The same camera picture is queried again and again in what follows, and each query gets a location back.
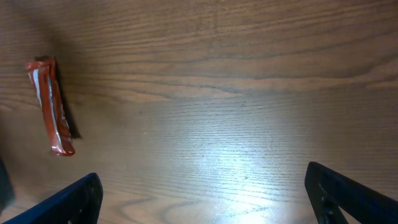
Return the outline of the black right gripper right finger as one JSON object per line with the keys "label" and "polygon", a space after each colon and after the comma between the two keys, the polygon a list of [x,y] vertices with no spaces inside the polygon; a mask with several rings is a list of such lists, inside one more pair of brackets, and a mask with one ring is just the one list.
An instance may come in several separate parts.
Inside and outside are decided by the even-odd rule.
{"label": "black right gripper right finger", "polygon": [[305,189],[318,223],[397,223],[397,201],[317,162],[309,162]]}

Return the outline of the red orange snack packet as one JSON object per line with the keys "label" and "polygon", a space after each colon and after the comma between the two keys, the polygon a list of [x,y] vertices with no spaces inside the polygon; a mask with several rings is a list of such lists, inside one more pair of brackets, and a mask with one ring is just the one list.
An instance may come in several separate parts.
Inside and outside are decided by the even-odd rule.
{"label": "red orange snack packet", "polygon": [[55,57],[41,57],[25,67],[39,101],[52,152],[60,156],[74,155],[75,148],[57,80]]}

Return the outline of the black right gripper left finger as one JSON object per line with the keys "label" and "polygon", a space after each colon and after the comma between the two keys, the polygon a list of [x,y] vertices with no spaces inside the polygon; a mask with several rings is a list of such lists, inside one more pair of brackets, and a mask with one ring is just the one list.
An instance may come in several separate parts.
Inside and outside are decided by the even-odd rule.
{"label": "black right gripper left finger", "polygon": [[99,176],[90,173],[5,224],[96,224],[103,187]]}

